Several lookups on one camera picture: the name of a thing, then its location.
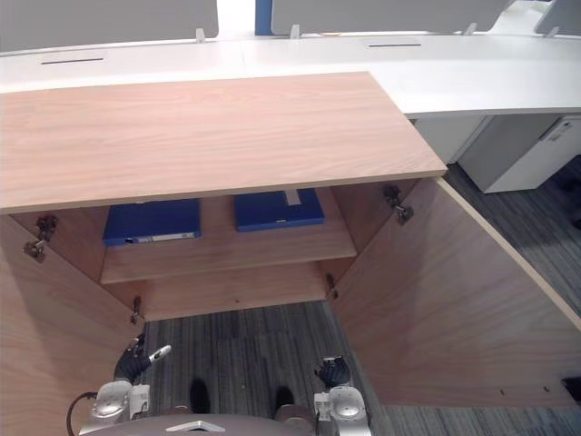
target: cabinet top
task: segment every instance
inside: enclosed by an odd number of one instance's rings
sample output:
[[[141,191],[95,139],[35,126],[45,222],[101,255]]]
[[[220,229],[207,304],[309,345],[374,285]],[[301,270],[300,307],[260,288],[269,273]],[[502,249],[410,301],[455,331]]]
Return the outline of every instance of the cabinet top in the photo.
[[[442,175],[367,73],[7,94],[0,210]]]

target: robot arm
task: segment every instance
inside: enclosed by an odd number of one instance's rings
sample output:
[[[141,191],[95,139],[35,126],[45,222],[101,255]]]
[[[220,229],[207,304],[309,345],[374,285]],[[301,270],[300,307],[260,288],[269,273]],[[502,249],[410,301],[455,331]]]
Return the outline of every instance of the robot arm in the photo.
[[[318,421],[329,422],[332,434],[339,436],[371,436],[365,401],[361,392],[350,386],[350,369],[343,357],[324,359],[315,373],[328,390],[315,393]]]
[[[143,355],[143,336],[135,338],[115,366],[113,381],[104,384],[80,435],[133,420],[149,410],[149,385],[133,386],[135,379],[172,350],[165,345],[150,356]]]

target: wood grain surface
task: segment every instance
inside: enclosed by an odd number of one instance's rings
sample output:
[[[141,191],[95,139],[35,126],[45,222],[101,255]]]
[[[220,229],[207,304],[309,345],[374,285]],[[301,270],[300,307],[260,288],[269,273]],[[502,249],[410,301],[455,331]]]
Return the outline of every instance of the wood grain surface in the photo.
[[[16,213],[12,217],[28,232],[37,235],[36,220],[47,214],[55,215],[58,218],[58,225],[49,242],[51,248],[85,273],[91,280],[99,282],[105,257],[103,230],[108,213],[108,206],[99,206],[60,211]]]
[[[445,172],[368,73],[8,94],[0,129],[5,213]]]
[[[401,191],[399,199],[405,203],[406,196],[411,192],[416,181],[412,179],[389,183],[349,184],[331,188],[358,253],[363,252],[369,241],[393,213],[385,200],[384,187],[387,184],[395,184]],[[321,273],[330,273],[335,281],[338,281],[354,262],[355,257],[330,259],[320,261],[319,266]]]
[[[109,247],[102,283],[351,257],[357,254],[329,188],[318,188],[324,224],[239,233],[232,196],[202,199],[202,237]]]
[[[315,263],[202,272],[108,284],[105,289],[127,307],[141,296],[147,321],[324,300],[326,292]]]
[[[0,236],[0,433],[62,436],[70,402],[112,379],[143,322],[130,324],[131,311],[51,248],[44,263],[25,255],[31,235],[11,217]]]
[[[581,332],[565,302],[445,182],[406,203],[416,215],[386,222],[331,302],[382,402],[571,405],[560,379],[578,375]]]

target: striped carpet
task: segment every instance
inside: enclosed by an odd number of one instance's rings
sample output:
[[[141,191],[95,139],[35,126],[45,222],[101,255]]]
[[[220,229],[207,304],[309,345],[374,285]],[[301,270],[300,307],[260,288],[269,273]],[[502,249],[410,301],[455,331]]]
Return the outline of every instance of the striped carpet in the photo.
[[[560,176],[581,178],[581,160]],[[569,225],[570,203],[557,180],[530,193],[484,195],[452,165],[447,180],[531,262],[581,314],[581,231]],[[171,356],[149,370],[152,414],[189,404],[194,377],[209,388],[214,413],[270,417],[277,387],[312,407],[322,385],[313,369],[323,356],[348,358],[365,397],[375,435],[574,436],[581,435],[578,408],[418,408],[381,406],[325,302],[308,302],[148,322],[149,350],[165,343]]]

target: white desk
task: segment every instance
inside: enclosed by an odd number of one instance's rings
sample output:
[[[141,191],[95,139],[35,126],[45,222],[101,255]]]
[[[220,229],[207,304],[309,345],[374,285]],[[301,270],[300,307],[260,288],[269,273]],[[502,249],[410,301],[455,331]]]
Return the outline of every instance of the white desk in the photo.
[[[224,35],[204,44],[77,47],[66,52],[0,57],[0,94],[105,84],[370,71],[409,118],[462,115],[473,128],[488,114],[579,113],[581,38],[533,35],[542,14],[527,3],[511,6],[487,34],[471,36],[400,33],[290,40],[248,36],[248,29],[225,29]],[[221,25],[226,11],[229,9],[221,2]],[[506,35],[511,29],[515,35]],[[43,64],[83,59],[102,60]],[[445,151],[447,162],[452,162],[454,147]]]

